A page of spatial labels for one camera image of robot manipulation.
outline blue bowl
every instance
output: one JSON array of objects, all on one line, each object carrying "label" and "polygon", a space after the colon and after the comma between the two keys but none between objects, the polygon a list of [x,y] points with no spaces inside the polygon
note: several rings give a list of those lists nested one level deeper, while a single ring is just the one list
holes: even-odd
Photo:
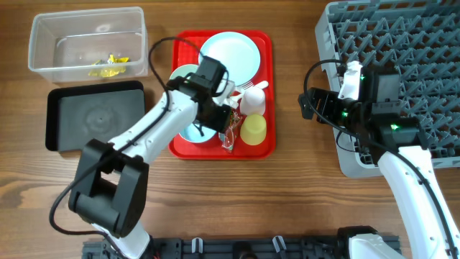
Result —
[{"label": "blue bowl", "polygon": [[203,143],[210,140],[215,134],[216,131],[207,127],[202,127],[204,136],[201,136],[200,131],[193,125],[190,124],[184,130],[179,132],[179,135],[188,142],[191,143]]}]

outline dish rack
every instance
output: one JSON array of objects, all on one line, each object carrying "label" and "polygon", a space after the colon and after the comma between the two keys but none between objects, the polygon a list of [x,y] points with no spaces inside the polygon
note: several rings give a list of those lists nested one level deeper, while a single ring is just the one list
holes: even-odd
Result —
[{"label": "dish rack", "polygon": [[[402,116],[419,118],[433,167],[460,165],[460,5],[454,0],[333,2],[315,34],[321,60],[395,67],[401,75]],[[322,69],[331,90],[339,91],[336,64]],[[337,148],[346,176],[381,175],[358,140],[342,135],[339,144],[358,151]]]}]

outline wooden surface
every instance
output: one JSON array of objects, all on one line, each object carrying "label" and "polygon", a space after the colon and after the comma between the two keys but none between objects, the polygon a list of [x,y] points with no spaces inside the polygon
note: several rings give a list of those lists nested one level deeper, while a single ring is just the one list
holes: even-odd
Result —
[{"label": "wooden surface", "polygon": [[[82,241],[98,238],[68,237],[48,224],[50,205],[73,179],[79,154],[45,149],[47,95],[59,86],[29,71],[27,51],[36,14],[118,6],[143,8],[151,43],[186,29],[260,29],[273,42],[276,151],[266,160],[244,162],[182,161],[163,151],[150,169],[142,216],[151,235],[334,235],[338,227],[368,224],[401,236],[404,254],[410,256],[385,180],[345,177],[332,129],[300,115],[297,97],[305,72],[319,59],[314,27],[325,1],[67,2],[0,1],[0,258],[79,258]],[[170,53],[169,45],[155,54],[163,78],[169,76]],[[153,76],[141,81],[151,107],[162,90]],[[310,86],[328,88],[326,75],[316,72]],[[458,224],[460,172],[437,170],[436,175]],[[90,229],[69,212],[67,199],[57,222]]]}]

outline yellow wrapper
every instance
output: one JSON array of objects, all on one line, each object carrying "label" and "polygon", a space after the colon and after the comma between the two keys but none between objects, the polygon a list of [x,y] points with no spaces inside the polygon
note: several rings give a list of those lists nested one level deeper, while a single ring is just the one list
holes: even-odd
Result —
[{"label": "yellow wrapper", "polygon": [[[115,64],[115,63],[126,63],[129,61],[129,58],[114,58],[113,55],[110,55],[109,60],[107,60],[108,64]],[[98,60],[92,65],[101,65],[104,64],[102,60]],[[116,67],[116,68],[102,68],[102,69],[93,69],[89,72],[89,76],[98,76],[98,77],[112,77],[116,76],[120,73],[124,73],[127,70],[127,67]]]}]

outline transparent container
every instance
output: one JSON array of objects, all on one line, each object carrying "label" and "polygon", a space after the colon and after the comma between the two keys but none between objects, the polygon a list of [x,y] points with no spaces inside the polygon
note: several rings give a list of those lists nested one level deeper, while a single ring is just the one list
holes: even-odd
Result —
[{"label": "transparent container", "polygon": [[[140,7],[38,14],[29,41],[29,69],[51,82],[98,80],[93,69],[126,67],[110,78],[148,74],[144,12]],[[127,63],[92,65],[129,58]]]}]

